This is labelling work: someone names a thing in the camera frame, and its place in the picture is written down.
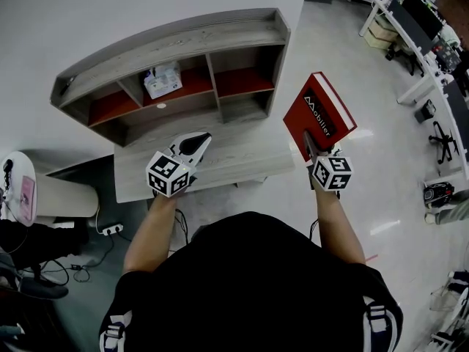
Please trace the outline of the beige storage crate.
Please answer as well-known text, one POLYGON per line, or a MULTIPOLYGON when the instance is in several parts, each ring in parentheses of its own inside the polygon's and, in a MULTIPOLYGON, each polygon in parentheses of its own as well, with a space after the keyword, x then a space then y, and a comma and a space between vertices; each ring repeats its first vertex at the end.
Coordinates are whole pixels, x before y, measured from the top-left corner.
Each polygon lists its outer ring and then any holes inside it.
POLYGON ((369 31, 377 38, 388 42, 394 41, 398 32, 391 23, 383 16, 376 15, 369 25, 369 31))
POLYGON ((378 48, 381 50, 387 50, 388 47, 392 44, 392 42, 375 37, 371 31, 368 31, 367 33, 365 33, 363 38, 365 39, 368 46, 372 48, 378 48))

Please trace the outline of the black bag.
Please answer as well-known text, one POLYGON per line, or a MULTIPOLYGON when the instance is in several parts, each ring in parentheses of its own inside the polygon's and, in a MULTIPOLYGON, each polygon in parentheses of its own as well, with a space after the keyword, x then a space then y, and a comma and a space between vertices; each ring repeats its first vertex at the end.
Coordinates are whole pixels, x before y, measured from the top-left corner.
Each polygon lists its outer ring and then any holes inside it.
POLYGON ((440 208, 448 204, 454 187, 448 182, 435 183, 424 188, 424 204, 427 208, 440 208))

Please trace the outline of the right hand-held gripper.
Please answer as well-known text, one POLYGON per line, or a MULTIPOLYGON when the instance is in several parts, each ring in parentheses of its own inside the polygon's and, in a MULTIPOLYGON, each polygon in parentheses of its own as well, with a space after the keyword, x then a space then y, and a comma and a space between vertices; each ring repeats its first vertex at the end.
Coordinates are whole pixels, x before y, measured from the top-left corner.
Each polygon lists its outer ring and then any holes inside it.
POLYGON ((303 132, 303 143, 306 153, 311 159, 308 166, 311 189, 322 189, 327 192, 338 193, 345 190, 353 175, 353 166, 349 157, 325 155, 318 148, 308 130, 303 132))

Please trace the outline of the sticker covered board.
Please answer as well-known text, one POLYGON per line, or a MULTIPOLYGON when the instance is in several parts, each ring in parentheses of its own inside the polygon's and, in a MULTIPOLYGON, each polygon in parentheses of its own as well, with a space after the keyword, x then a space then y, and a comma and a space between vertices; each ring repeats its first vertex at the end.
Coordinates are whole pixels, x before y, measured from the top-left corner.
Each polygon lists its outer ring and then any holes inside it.
POLYGON ((432 48, 437 60, 447 68, 456 67, 460 62, 457 52, 443 39, 439 39, 432 48))

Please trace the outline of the person's left forearm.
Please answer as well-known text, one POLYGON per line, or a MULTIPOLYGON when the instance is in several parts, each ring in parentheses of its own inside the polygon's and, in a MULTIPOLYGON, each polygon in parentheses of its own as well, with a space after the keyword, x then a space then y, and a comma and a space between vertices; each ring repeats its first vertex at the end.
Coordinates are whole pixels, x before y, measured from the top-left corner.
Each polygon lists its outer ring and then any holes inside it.
POLYGON ((152 273, 169 255, 177 200, 158 195, 134 235, 125 255, 123 273, 152 273))

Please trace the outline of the grey wooden desk hutch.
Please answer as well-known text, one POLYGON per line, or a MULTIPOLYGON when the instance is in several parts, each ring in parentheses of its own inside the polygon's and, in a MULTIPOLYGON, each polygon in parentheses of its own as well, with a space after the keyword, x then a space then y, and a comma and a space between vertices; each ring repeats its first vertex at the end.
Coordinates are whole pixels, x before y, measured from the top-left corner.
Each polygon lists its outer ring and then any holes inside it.
POLYGON ((215 112, 222 123, 261 120, 271 113, 290 34, 277 8, 182 19, 75 63, 56 77, 50 102, 120 147, 131 142, 132 130, 164 119, 215 112), (179 63, 182 88, 153 100, 144 76, 167 62, 179 63))

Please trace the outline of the person's black shirt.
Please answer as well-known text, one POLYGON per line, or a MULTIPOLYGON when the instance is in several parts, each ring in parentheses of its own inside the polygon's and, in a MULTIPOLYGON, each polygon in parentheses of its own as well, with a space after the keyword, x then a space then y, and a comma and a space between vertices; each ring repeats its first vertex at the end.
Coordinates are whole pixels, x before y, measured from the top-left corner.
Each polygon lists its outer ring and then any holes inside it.
POLYGON ((118 281, 100 352, 394 352, 403 314, 381 274, 261 213, 200 229, 118 281))

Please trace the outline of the red hardcover book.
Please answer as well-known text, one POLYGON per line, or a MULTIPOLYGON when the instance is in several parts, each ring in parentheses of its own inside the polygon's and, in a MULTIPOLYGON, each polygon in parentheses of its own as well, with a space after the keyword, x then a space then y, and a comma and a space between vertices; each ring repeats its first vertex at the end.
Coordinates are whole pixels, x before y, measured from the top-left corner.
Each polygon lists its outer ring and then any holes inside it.
POLYGON ((309 160, 309 154, 303 141, 304 132, 309 132, 315 147, 325 152, 357 128, 351 113, 322 72, 309 76, 283 121, 305 161, 309 160))

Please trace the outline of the black waste bin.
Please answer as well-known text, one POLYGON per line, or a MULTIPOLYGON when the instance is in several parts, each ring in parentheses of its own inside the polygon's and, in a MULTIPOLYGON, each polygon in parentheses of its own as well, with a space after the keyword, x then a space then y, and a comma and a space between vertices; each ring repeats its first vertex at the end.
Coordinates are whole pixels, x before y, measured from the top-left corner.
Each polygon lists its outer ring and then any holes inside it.
POLYGON ((414 112, 414 117, 419 124, 422 124, 423 122, 432 119, 435 112, 435 105, 430 99, 428 99, 421 108, 414 112))

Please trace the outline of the pink booklet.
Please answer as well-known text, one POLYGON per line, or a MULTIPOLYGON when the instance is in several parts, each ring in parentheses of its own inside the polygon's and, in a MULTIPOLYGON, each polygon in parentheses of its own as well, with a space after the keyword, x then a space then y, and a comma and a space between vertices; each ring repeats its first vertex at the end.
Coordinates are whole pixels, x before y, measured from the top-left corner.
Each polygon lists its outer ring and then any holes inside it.
POLYGON ((27 221, 32 221, 33 219, 34 190, 35 181, 28 176, 23 176, 21 183, 20 212, 23 219, 27 221))

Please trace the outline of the light grey wooden desk top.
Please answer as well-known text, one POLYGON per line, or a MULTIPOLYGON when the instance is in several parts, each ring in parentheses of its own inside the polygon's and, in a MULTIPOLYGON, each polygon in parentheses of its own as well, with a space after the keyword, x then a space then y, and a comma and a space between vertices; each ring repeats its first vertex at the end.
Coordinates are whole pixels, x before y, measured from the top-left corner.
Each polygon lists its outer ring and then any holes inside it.
POLYGON ((142 125, 130 132, 131 142, 114 148, 114 184, 117 202, 152 196, 145 167, 156 151, 164 150, 184 133, 208 132, 212 141, 197 166, 198 191, 249 180, 260 180, 294 169, 289 132, 278 116, 261 120, 238 119, 222 123, 215 112, 164 119, 158 127, 142 125))

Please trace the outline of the black computer monitor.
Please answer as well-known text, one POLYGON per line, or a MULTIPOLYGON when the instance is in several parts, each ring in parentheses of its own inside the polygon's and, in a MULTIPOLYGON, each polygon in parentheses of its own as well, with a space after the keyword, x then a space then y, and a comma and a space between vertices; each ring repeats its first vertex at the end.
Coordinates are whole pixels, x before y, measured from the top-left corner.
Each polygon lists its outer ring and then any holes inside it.
POLYGON ((403 0, 402 7, 422 28, 430 40, 434 40, 443 28, 443 23, 439 17, 422 0, 403 0))

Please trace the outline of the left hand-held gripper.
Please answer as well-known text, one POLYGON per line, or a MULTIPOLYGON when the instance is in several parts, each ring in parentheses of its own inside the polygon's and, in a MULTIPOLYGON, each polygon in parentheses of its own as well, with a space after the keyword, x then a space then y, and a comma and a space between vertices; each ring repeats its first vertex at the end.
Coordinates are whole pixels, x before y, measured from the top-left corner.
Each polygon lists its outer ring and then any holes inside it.
POLYGON ((188 133, 157 151, 146 167, 146 182, 154 194, 170 198, 185 190, 211 141, 208 132, 188 133))

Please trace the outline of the person's right forearm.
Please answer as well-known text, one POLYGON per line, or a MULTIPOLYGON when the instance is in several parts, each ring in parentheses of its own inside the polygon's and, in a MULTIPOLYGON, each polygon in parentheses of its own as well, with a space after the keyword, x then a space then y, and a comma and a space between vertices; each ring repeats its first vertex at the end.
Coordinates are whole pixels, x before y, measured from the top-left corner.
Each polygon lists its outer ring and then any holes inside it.
POLYGON ((349 264, 366 264, 363 248, 339 198, 333 192, 316 189, 321 247, 349 264))

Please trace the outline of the white tissue box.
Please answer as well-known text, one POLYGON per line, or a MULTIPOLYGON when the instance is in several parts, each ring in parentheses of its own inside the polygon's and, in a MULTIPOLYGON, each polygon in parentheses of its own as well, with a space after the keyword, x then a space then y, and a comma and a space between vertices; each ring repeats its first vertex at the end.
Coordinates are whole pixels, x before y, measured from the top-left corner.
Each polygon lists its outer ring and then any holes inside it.
POLYGON ((154 100, 182 88, 178 62, 151 67, 144 76, 144 86, 154 100))

